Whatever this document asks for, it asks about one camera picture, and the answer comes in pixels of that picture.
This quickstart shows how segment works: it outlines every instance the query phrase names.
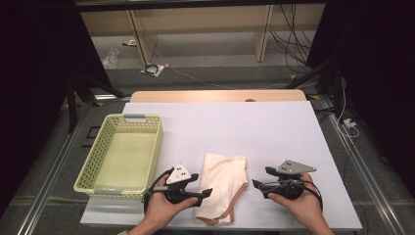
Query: finger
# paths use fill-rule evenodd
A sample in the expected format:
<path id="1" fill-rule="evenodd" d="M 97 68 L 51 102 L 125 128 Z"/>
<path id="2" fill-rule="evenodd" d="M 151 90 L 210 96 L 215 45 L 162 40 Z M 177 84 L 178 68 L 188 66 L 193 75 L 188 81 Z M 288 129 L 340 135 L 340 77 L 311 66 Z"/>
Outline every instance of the finger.
<path id="1" fill-rule="evenodd" d="M 164 175 L 160 180 L 159 180 L 159 182 L 157 183 L 157 186 L 163 186 L 164 184 L 165 184 L 165 181 L 168 179 L 168 177 L 169 177 L 170 175 L 169 174 L 166 174 L 166 175 Z"/>
<path id="2" fill-rule="evenodd" d="M 153 192 L 152 199 L 153 198 L 165 198 L 163 191 Z"/>
<path id="3" fill-rule="evenodd" d="M 269 193 L 268 194 L 268 198 L 274 202 L 276 202 L 277 204 L 284 206 L 284 207 L 288 207 L 291 203 L 290 200 L 284 198 L 283 196 L 279 195 L 279 194 L 274 194 L 274 193 Z"/>
<path id="4" fill-rule="evenodd" d="M 311 175 L 309 175 L 308 173 L 302 173 L 301 178 L 302 178 L 302 181 L 308 181 L 308 182 L 303 182 L 304 186 L 315 192 L 315 187 L 314 185 L 312 185 L 313 181 L 312 181 Z"/>
<path id="5" fill-rule="evenodd" d="M 312 178 L 311 175 L 309 175 L 309 173 L 302 173 L 301 178 L 303 181 L 310 181 L 312 183 Z"/>
<path id="6" fill-rule="evenodd" d="M 186 199 L 183 202 L 176 204 L 175 207 L 177 208 L 177 212 L 181 212 L 185 209 L 188 209 L 190 207 L 192 207 L 193 205 L 195 205 L 198 202 L 197 198 L 190 198 L 190 199 Z"/>

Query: cable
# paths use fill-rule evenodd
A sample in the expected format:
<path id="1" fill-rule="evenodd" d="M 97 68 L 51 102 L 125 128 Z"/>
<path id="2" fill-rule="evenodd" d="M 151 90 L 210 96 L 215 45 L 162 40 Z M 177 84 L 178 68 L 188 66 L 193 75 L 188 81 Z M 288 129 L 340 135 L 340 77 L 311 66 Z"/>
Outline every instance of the cable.
<path id="1" fill-rule="evenodd" d="M 314 114 L 317 114 L 317 107 L 315 107 L 315 105 L 312 102 L 310 102 L 310 105 L 312 107 L 312 110 L 314 111 Z"/>
<path id="2" fill-rule="evenodd" d="M 346 109 L 346 92 L 345 92 L 345 87 L 344 86 L 342 86 L 342 89 L 343 89 L 343 100 L 344 100 L 344 105 L 343 105 L 343 109 L 342 109 L 342 113 L 340 114 L 340 116 L 339 116 L 339 118 L 338 118 L 338 121 L 336 122 L 336 128 L 338 129 L 338 131 L 342 134 L 342 136 L 347 136 L 348 138 L 354 138 L 354 137 L 357 137 L 357 136 L 359 136 L 359 134 L 360 134 L 360 132 L 359 132 L 359 130 L 356 128 L 356 127 L 352 127 L 357 133 L 355 134 L 355 135 L 349 135 L 348 133 L 347 133 L 347 131 L 346 131 L 346 134 L 344 134 L 341 130 L 340 130 L 340 128 L 339 128 L 339 124 L 340 124 L 340 121 L 341 121 L 341 119 L 342 119 L 342 116 L 343 116 L 343 114 L 344 114 L 344 112 L 345 112 L 345 109 Z"/>
<path id="3" fill-rule="evenodd" d="M 308 187 L 305 187 L 304 185 L 299 185 L 302 189 L 310 192 L 312 195 L 314 195 L 314 197 L 316 197 L 318 199 L 318 201 L 320 202 L 320 209 L 321 209 L 321 211 L 323 211 L 323 197 L 321 196 L 320 190 L 317 188 L 317 186 L 315 186 L 315 184 L 313 182 L 303 181 L 303 183 L 309 183 L 317 190 L 317 193 L 316 193 L 316 192 L 314 192 L 314 190 L 309 189 Z"/>
<path id="4" fill-rule="evenodd" d="M 343 116 L 343 114 L 344 114 L 344 112 L 345 112 L 345 109 L 346 109 L 346 93 L 345 93 L 345 87 L 344 86 L 342 86 L 342 89 L 343 89 L 343 96 L 344 96 L 344 105 L 343 105 L 343 109 L 342 109 L 342 113 L 340 114 L 340 116 L 339 116 L 339 119 L 338 119 L 338 121 L 336 122 L 336 127 L 337 127 L 337 129 L 340 131 L 340 129 L 339 129 L 339 124 L 340 124 L 340 120 L 341 120 L 341 118 L 342 118 L 342 116 Z M 357 137 L 358 135 L 359 135 L 359 131 L 357 130 L 357 128 L 355 128 L 355 127 L 353 127 L 356 131 L 357 131 L 357 134 L 356 135 L 354 135 L 354 136 L 350 136 L 350 135 L 348 135 L 348 134 L 343 134 L 341 131 L 340 131 L 340 133 L 343 135 L 343 136 L 348 136 L 350 139 L 352 138 L 352 137 Z M 347 186 L 346 186 L 346 165 L 347 165 L 347 163 L 349 162 L 349 160 L 350 160 L 350 157 L 351 157 L 351 154 L 349 154 L 348 156 L 347 156 L 347 159 L 346 159 L 346 161 L 345 161 L 345 164 L 343 165 L 343 174 L 342 174 L 342 181 L 343 181 L 343 184 L 344 184 L 344 186 L 345 186 L 345 188 L 346 188 L 346 190 L 347 190 Z M 364 215 L 364 218 L 365 218 L 365 220 L 366 220 L 366 227 L 367 227 L 367 229 L 366 229 L 366 234 L 369 234 L 369 223 L 367 222 L 367 215 L 366 215 L 366 210 L 363 208 L 363 206 L 359 203 L 359 202 L 357 202 L 359 205 L 360 205 L 360 207 L 363 209 L 363 215 Z"/>
<path id="5" fill-rule="evenodd" d="M 307 73 L 307 71 L 294 70 L 289 65 L 289 63 L 288 63 L 288 56 L 291 56 L 292 58 L 294 58 L 297 61 L 297 63 L 301 63 L 301 65 L 304 66 L 305 65 L 305 61 L 306 61 L 306 58 L 308 57 L 307 53 L 304 50 L 304 47 L 306 47 L 306 46 L 301 45 L 301 43 L 300 43 L 300 41 L 299 41 L 299 39 L 297 37 L 297 33 L 296 33 L 295 18 L 296 18 L 297 5 L 296 4 L 292 4 L 291 5 L 290 11 L 289 11 L 290 19 L 289 19 L 289 17 L 287 17 L 287 14 L 286 14 L 286 12 L 285 12 L 285 10 L 283 8 L 283 5 L 280 5 L 280 8 L 281 8 L 281 12 L 283 13 L 284 18 L 285 18 L 285 20 L 287 22 L 287 26 L 290 29 L 289 38 L 288 38 L 288 40 L 284 40 L 280 36 L 278 36 L 276 32 L 271 31 L 270 33 L 273 36 L 273 38 L 274 38 L 275 42 L 277 43 L 277 45 L 281 49 L 284 50 L 284 52 L 285 52 L 285 61 L 286 61 L 287 67 L 291 71 L 293 71 L 293 72 L 297 72 L 297 73 Z M 290 45 L 294 45 L 295 46 L 295 52 L 298 51 L 299 52 L 299 55 L 296 55 L 295 52 L 292 52 L 289 49 L 289 46 Z"/>
<path id="6" fill-rule="evenodd" d="M 308 39 L 307 35 L 305 35 L 304 31 L 302 30 L 301 32 L 302 32 L 302 35 L 304 36 L 305 40 L 307 40 L 307 42 L 311 45 L 312 42 Z"/>
<path id="7" fill-rule="evenodd" d="M 329 107 L 329 108 L 325 108 L 325 109 L 322 109 L 322 110 L 315 110 L 315 113 L 319 114 L 320 112 L 333 112 L 334 110 L 335 110 L 334 107 Z"/>
<path id="8" fill-rule="evenodd" d="M 146 212 L 147 211 L 147 208 L 149 207 L 150 198 L 152 197 L 152 194 L 153 194 L 153 189 L 156 187 L 156 185 L 159 183 L 159 181 L 162 179 L 163 176 L 165 176 L 167 174 L 171 174 L 173 171 L 174 171 L 174 167 L 172 167 L 171 169 L 168 169 L 165 172 L 163 172 L 153 182 L 152 186 L 150 186 L 150 188 L 146 190 L 146 192 L 144 193 L 144 197 L 141 199 L 141 202 L 144 204 L 144 212 Z"/>
<path id="9" fill-rule="evenodd" d="M 149 45 L 152 47 L 152 49 L 153 50 L 155 50 L 155 52 L 159 55 L 159 57 L 166 63 L 166 64 L 168 64 L 168 61 L 161 55 L 161 53 L 153 46 L 153 44 L 149 41 L 149 40 L 147 40 L 148 41 L 148 43 L 149 43 Z M 217 84 L 213 84 L 213 83 L 207 83 L 207 82 L 204 82 L 204 81 L 201 81 L 201 80 L 199 80 L 199 79 L 197 79 L 197 78 L 195 78 L 195 77 L 193 77 L 193 76 L 191 76 L 191 75 L 187 75 L 187 74 L 184 74 L 184 73 L 181 73 L 181 72 L 179 72 L 177 69 L 175 69 L 172 65 L 169 65 L 168 66 L 169 68 L 171 68 L 174 72 L 176 72 L 177 74 L 179 74 L 179 75 L 182 75 L 182 76 L 185 76 L 185 77 L 188 77 L 188 78 L 191 78 L 191 79 L 193 79 L 193 80 L 196 80 L 196 81 L 198 81 L 198 82 L 200 82 L 201 84 L 204 84 L 204 85 L 209 85 L 209 86 L 214 86 L 214 87 L 219 87 L 219 88 L 224 88 L 224 89 L 228 89 L 228 90 L 235 90 L 236 88 L 233 88 L 233 87 L 229 87 L 229 86 L 223 86 L 223 85 L 217 85 Z M 311 86 L 311 85 L 314 85 L 315 83 L 317 83 L 317 81 L 315 81 L 315 82 L 312 82 L 312 83 L 310 83 L 310 84 L 306 84 L 306 85 L 303 85 L 303 86 L 300 86 L 299 88 L 302 88 L 302 87 L 307 87 L 307 86 Z M 264 87 L 264 88 L 259 88 L 259 89 L 270 89 L 270 88 L 272 88 L 272 87 L 275 87 L 275 86 L 287 86 L 287 85 L 289 85 L 289 84 L 281 84 L 281 83 L 276 83 L 276 84 L 273 84 L 273 85 L 270 85 L 270 86 L 267 86 L 267 87 Z"/>
<path id="10" fill-rule="evenodd" d="M 323 120 L 325 120 L 329 115 L 331 115 L 333 112 L 328 112 L 327 114 L 325 114 L 323 117 L 321 117 L 318 120 L 318 124 L 321 124 L 323 122 Z"/>

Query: metal rail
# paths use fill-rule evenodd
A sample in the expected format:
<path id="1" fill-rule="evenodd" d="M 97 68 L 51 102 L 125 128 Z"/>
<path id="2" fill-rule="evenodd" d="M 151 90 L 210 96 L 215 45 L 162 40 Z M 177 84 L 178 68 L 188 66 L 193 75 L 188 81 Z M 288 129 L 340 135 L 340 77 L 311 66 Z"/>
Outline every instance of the metal rail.
<path id="1" fill-rule="evenodd" d="M 19 235 L 29 235 L 33 232 L 34 228 L 36 227 L 36 223 L 39 220 L 40 215 L 42 214 L 46 206 L 46 203 L 48 202 L 49 195 L 51 194 L 55 186 L 55 183 L 58 180 L 62 169 L 64 168 L 65 162 L 73 146 L 73 142 L 76 139 L 77 133 L 79 131 L 79 127 L 82 125 L 83 120 L 86 114 L 89 112 L 90 107 L 90 104 L 85 104 L 82 107 L 80 121 L 74 127 L 73 132 L 68 134 L 68 137 L 65 140 L 65 143 L 62 146 L 61 151 L 58 154 L 54 164 L 52 165 L 45 182 L 40 188 L 39 193 L 34 199 L 33 204 L 31 205 L 27 215 L 23 220 L 23 223 L 18 233 Z"/>
<path id="2" fill-rule="evenodd" d="M 327 96 L 322 96 L 322 101 L 326 106 L 325 108 L 331 107 L 331 102 L 329 101 Z M 331 123 L 333 124 L 334 128 L 337 129 L 338 120 L 334 115 L 331 115 Z M 397 218 L 396 212 L 394 211 L 391 203 L 385 196 L 385 193 L 382 191 L 381 187 L 379 186 L 378 182 L 376 181 L 375 177 L 373 176 L 371 170 L 367 166 L 363 157 L 360 155 L 352 139 L 346 138 L 339 132 L 338 134 L 346 150 L 350 153 L 351 162 L 353 163 L 357 173 L 359 174 L 360 179 L 362 180 L 367 193 L 372 199 L 373 204 L 378 210 L 379 215 L 384 221 L 384 224 L 388 228 L 389 232 L 391 234 L 397 235 L 407 234 L 403 225 Z"/>

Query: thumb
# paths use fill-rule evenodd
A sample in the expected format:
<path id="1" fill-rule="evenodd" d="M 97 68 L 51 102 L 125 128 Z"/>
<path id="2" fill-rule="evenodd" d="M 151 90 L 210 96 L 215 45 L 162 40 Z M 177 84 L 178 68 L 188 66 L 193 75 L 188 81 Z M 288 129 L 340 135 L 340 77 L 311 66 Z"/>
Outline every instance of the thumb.
<path id="1" fill-rule="evenodd" d="M 186 199 L 183 202 L 176 204 L 177 210 L 178 212 L 181 212 L 185 209 L 188 209 L 190 207 L 192 207 L 194 204 L 196 204 L 198 202 L 197 198 L 190 198 L 190 199 Z"/>
<path id="2" fill-rule="evenodd" d="M 274 194 L 274 193 L 269 193 L 268 198 L 284 207 L 287 207 L 287 205 L 291 202 L 290 200 L 284 198 L 283 196 L 279 194 Z"/>

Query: black curtain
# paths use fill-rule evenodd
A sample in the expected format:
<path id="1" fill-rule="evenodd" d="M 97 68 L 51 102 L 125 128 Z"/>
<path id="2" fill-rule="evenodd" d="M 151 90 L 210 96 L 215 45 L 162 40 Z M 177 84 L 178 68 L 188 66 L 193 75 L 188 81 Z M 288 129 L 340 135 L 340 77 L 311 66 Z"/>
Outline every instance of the black curtain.
<path id="1" fill-rule="evenodd" d="M 358 17 L 338 60 L 347 81 L 346 94 L 382 155 L 415 197 L 414 4 L 409 0 L 329 1 L 307 63 L 315 68 L 332 56 L 356 9 Z M 333 85 L 334 78 L 328 79 L 325 85 Z"/>
<path id="2" fill-rule="evenodd" d="M 71 0 L 60 2 L 73 5 Z M 43 4 L 0 3 L 0 216 L 47 144 L 69 77 L 85 100 L 92 94 L 80 74 L 111 87 L 80 14 L 50 11 Z"/>

